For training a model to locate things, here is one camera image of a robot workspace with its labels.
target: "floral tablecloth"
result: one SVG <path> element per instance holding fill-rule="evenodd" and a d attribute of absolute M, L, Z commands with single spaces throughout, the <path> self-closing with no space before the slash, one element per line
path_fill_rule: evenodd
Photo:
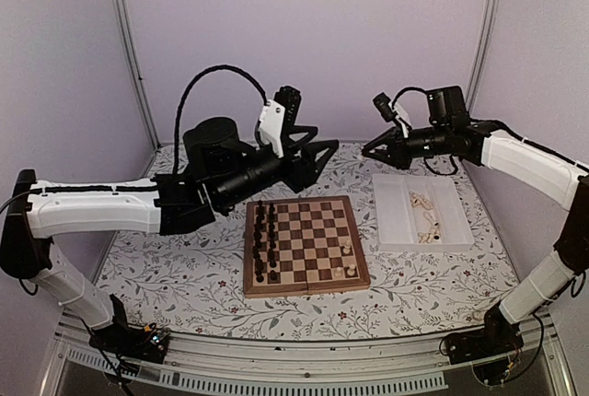
<path fill-rule="evenodd" d="M 199 231 L 172 237 L 120 232 L 98 286 L 124 302 L 130 321 L 156 321 L 177 332 L 238 338 L 337 340 L 421 334 L 479 324 L 484 311 L 517 280 L 467 173 L 452 176 L 475 244 L 453 253 L 378 250 L 372 175 L 431 175 L 415 161 L 409 172 L 360 157 L 342 144 L 319 182 L 301 196 L 349 195 L 364 246 L 369 290 L 312 297 L 245 299 L 242 293 L 245 204 Z M 433 161 L 448 170 L 445 160 Z M 151 173 L 169 173 L 171 146 Z M 253 197 L 293 197 L 280 184 Z"/>

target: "white wall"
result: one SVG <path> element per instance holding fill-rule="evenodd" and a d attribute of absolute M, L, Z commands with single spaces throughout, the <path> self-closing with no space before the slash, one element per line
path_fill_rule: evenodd
<path fill-rule="evenodd" d="M 54 181 L 139 175 L 151 150 L 111 0 L 0 0 L 0 14 L 0 198 L 10 196 L 24 168 Z M 106 235 L 60 241 L 90 273 Z M 51 297 L 28 297 L 0 272 L 0 394 L 39 391 L 59 315 Z"/>
<path fill-rule="evenodd" d="M 386 129 L 372 98 L 417 85 L 465 87 L 485 0 L 127 0 L 147 97 L 164 142 L 191 78 L 212 64 L 241 66 L 269 96 L 301 90 L 301 124 L 324 137 L 372 139 Z M 423 97 L 405 105 L 427 122 Z M 183 129 L 227 115 L 252 135 L 260 99 L 239 76 L 206 77 Z"/>
<path fill-rule="evenodd" d="M 589 161 L 589 0 L 501 0 L 476 118 L 497 118 Z M 521 182 L 471 167 L 520 277 L 552 249 L 566 214 Z M 589 394 L 589 293 L 551 307 L 579 394 Z"/>

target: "plastic tray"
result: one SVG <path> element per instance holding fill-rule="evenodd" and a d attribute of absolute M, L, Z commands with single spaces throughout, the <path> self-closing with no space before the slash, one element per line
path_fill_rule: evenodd
<path fill-rule="evenodd" d="M 454 183 L 444 177 L 373 175 L 379 248 L 383 251 L 467 251 L 475 243 Z M 411 205 L 410 193 L 424 195 L 433 210 Z M 431 224 L 424 213 L 439 222 L 440 238 L 420 243 L 419 233 Z"/>

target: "black cable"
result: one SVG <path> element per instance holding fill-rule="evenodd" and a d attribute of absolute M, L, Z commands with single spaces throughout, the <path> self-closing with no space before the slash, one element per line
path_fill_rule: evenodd
<path fill-rule="evenodd" d="M 35 288 L 33 288 L 33 291 L 31 292 L 30 290 L 27 289 L 27 286 L 25 285 L 25 283 L 22 282 L 22 279 L 18 278 L 18 283 L 20 284 L 22 289 L 25 291 L 25 293 L 27 295 L 29 295 L 30 297 L 34 297 L 35 295 L 37 295 L 37 292 L 39 292 L 38 285 L 35 285 Z"/>
<path fill-rule="evenodd" d="M 442 172 L 438 172 L 436 169 L 434 169 L 433 167 L 431 167 L 427 160 L 429 158 L 423 157 L 423 164 L 425 165 L 425 167 L 431 172 L 434 173 L 435 175 L 442 175 L 444 177 L 447 177 L 449 175 L 456 175 L 458 173 L 458 166 L 456 165 L 456 162 L 454 161 L 454 156 L 450 156 L 450 164 L 452 165 L 452 167 L 454 168 L 451 172 L 449 173 L 442 173 Z"/>
<path fill-rule="evenodd" d="M 261 99 L 264 102 L 264 105 L 268 105 L 266 92 L 264 92 L 264 89 L 262 88 L 260 83 L 258 83 L 258 81 L 256 81 L 256 79 L 250 74 L 248 74 L 246 71 L 244 71 L 243 69 L 239 69 L 236 66 L 232 66 L 231 64 L 219 64 L 217 66 L 208 67 L 202 72 L 200 72 L 198 75 L 196 75 L 186 86 L 186 89 L 184 89 L 184 93 L 180 98 L 180 104 L 178 105 L 178 111 L 176 112 L 176 121 L 174 124 L 174 167 L 172 169 L 172 175 L 174 176 L 178 175 L 179 169 L 180 120 L 182 118 L 182 111 L 184 109 L 184 104 L 186 104 L 186 99 L 188 98 L 188 95 L 191 93 L 192 87 L 194 87 L 194 85 L 201 78 L 216 71 L 231 71 L 243 76 L 247 79 L 247 81 L 249 81 L 249 83 L 251 83 L 258 90 L 258 92 L 261 95 Z"/>
<path fill-rule="evenodd" d="M 124 382 L 124 379 L 122 377 L 121 371 L 119 370 L 118 367 L 115 367 L 114 364 L 112 363 L 112 361 L 109 359 L 109 357 L 107 356 L 106 353 L 104 353 L 104 350 L 102 350 L 99 345 L 99 341 L 96 340 L 96 337 L 94 335 L 94 332 L 92 332 L 92 329 L 90 329 L 90 327 L 88 327 L 88 325 L 86 324 L 86 322 L 84 320 L 81 320 L 82 323 L 84 324 L 84 327 L 86 327 L 86 330 L 88 332 L 88 334 L 90 335 L 90 338 L 92 338 L 92 340 L 94 341 L 94 343 L 97 346 L 97 350 L 100 352 L 100 354 L 102 355 L 102 357 L 104 358 L 104 360 L 107 362 L 107 364 L 109 365 L 110 369 L 114 372 L 114 374 L 116 375 L 117 379 L 119 380 L 118 384 L 119 387 L 121 388 L 121 390 L 127 395 L 127 396 L 133 396 L 133 393 L 129 390 L 129 387 L 127 387 L 127 384 Z"/>
<path fill-rule="evenodd" d="M 581 291 L 583 290 L 583 287 L 585 285 L 585 280 L 587 279 L 587 273 L 585 271 L 583 271 L 581 273 L 581 275 L 583 276 L 583 279 L 581 280 L 581 285 L 579 285 L 576 290 L 575 290 L 575 285 L 577 284 L 577 277 L 575 276 L 572 279 L 572 282 L 571 282 L 571 297 L 572 298 L 578 297 L 581 294 Z"/>
<path fill-rule="evenodd" d="M 542 351 L 542 343 L 544 342 L 544 323 L 542 322 L 542 319 L 539 318 L 539 316 L 536 313 L 533 313 L 532 316 L 538 321 L 538 323 L 540 324 L 540 341 L 539 344 L 537 345 L 537 350 L 534 353 L 534 356 L 532 356 L 532 359 L 530 360 L 530 362 L 527 363 L 527 366 L 525 366 L 525 368 L 519 372 L 519 374 L 513 376 L 511 379 L 507 378 L 501 385 L 503 384 L 507 384 L 509 382 L 513 382 L 516 379 L 520 379 L 527 370 L 529 370 L 534 363 L 537 360 L 537 357 L 540 356 L 540 352 Z"/>

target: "wooden chessboard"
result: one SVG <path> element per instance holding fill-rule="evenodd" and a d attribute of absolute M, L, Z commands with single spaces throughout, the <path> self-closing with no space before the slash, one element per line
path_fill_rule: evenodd
<path fill-rule="evenodd" d="M 268 263 L 268 207 L 275 208 L 274 258 Z M 253 254 L 254 225 L 258 203 L 247 204 L 246 248 L 244 251 L 244 294 L 246 297 L 291 297 L 320 293 L 364 290 L 370 287 L 370 275 L 347 196 L 295 198 L 263 203 L 260 258 L 263 281 L 255 275 Z M 344 254 L 343 246 L 352 243 Z M 355 264 L 349 275 L 348 267 Z M 336 276 L 336 269 L 342 268 Z M 271 280 L 269 271 L 276 272 Z"/>

